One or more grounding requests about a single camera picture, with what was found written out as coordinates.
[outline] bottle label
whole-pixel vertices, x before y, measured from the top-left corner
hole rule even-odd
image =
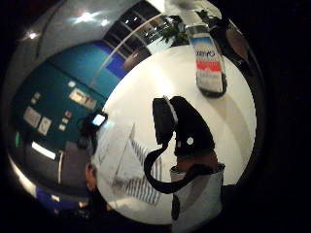
[[[196,56],[196,81],[199,87],[222,92],[222,66],[220,56],[208,33],[199,33],[190,38]]]

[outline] teal wall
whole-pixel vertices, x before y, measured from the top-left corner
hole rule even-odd
[[[89,113],[89,109],[79,105],[69,98],[69,94],[73,90],[68,86],[72,79],[65,76],[62,72],[45,63],[37,68],[22,84],[15,98],[13,111],[13,122],[17,130],[23,136],[27,137],[29,142],[35,141],[51,151],[55,149],[63,149],[66,141],[75,142],[78,138],[77,120]],[[104,104],[104,98],[92,90],[87,89],[84,85],[76,83],[76,88],[97,100],[95,108],[99,108]],[[35,105],[31,104],[33,95],[39,92],[41,97]],[[48,135],[44,136],[35,130],[24,119],[23,115],[26,108],[31,106],[35,111],[40,113],[42,117],[52,120],[52,125],[48,131]],[[64,113],[70,111],[72,117],[67,123],[65,131],[58,129]]]
[[[126,75],[121,67],[123,58],[115,54],[102,69],[93,86],[88,87],[110,52],[111,49],[100,42],[84,44],[65,50],[36,68],[21,85],[13,100],[12,124],[20,138],[27,140],[27,143],[35,141],[53,152],[63,150],[67,141],[76,142],[79,137],[77,121],[90,113],[90,110],[69,98],[73,87],[69,87],[68,83],[75,82],[74,88],[97,100],[95,109],[102,108],[111,92]],[[36,104],[31,104],[36,92],[41,97]],[[39,133],[23,119],[28,106],[41,114],[41,117],[52,120],[47,136]],[[61,131],[58,126],[66,111],[71,112],[72,117],[65,124],[65,131]]]

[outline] round table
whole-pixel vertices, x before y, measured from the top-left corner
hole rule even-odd
[[[225,57],[226,94],[206,98],[195,84],[195,57],[191,46],[163,50],[134,67],[109,97],[105,112],[109,120],[132,120],[134,140],[150,150],[156,144],[152,102],[163,95],[185,97],[203,116],[216,142],[216,154],[225,164],[224,184],[237,183],[252,153],[256,136],[256,109],[250,88],[241,72]],[[162,180],[170,182],[169,169],[175,165],[174,136],[161,156]],[[149,224],[171,223],[171,194],[161,194],[156,206],[125,193],[115,192],[99,175],[100,193],[123,216]]]

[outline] paper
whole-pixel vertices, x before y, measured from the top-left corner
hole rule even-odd
[[[98,144],[98,147],[101,147],[101,152],[105,154],[99,167],[99,174],[109,185],[113,185],[115,181],[132,129],[132,122],[116,124],[106,144],[103,146]]]
[[[135,154],[140,161],[141,166],[144,165],[144,160],[148,153],[150,152],[146,147],[139,144],[138,142],[131,140],[131,145],[135,151]],[[153,169],[152,176],[161,181],[161,159],[157,159]],[[156,191],[148,182],[147,178],[143,177],[143,179],[132,179],[128,183],[123,186],[123,192],[126,194],[137,198],[140,201],[149,203],[151,205],[156,205],[160,198],[161,193]]]
[[[66,125],[64,125],[64,124],[59,124],[58,129],[61,130],[61,131],[65,131]]]
[[[132,179],[142,179],[145,176],[143,166],[131,145],[130,139],[127,141],[124,155],[121,160],[119,170],[116,175],[116,181],[127,183]]]
[[[78,88],[74,88],[73,91],[71,91],[69,98],[76,103],[93,110],[96,106],[97,100],[94,100],[91,98],[88,94],[84,93]]]
[[[41,97],[41,94],[39,92],[36,92],[33,97],[35,97],[35,99],[39,99]]]
[[[61,122],[63,122],[63,123],[66,124],[66,123],[68,123],[68,119],[64,117],[64,118],[61,120]]]
[[[97,132],[97,149],[92,157],[92,164],[99,168],[102,164],[105,156],[106,156],[106,149],[110,142],[110,137],[113,132],[114,124],[108,119],[106,123],[100,127],[99,131]]]
[[[33,108],[28,107],[23,115],[23,118],[32,127],[37,128],[41,115],[38,112],[36,112]]]
[[[49,118],[43,116],[40,122],[40,125],[38,127],[39,133],[47,136],[51,124],[52,124],[52,121]]]

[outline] plastic bottle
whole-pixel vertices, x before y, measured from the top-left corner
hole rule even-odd
[[[221,97],[226,92],[225,63],[206,23],[186,26],[186,33],[195,51],[196,85],[207,97]]]

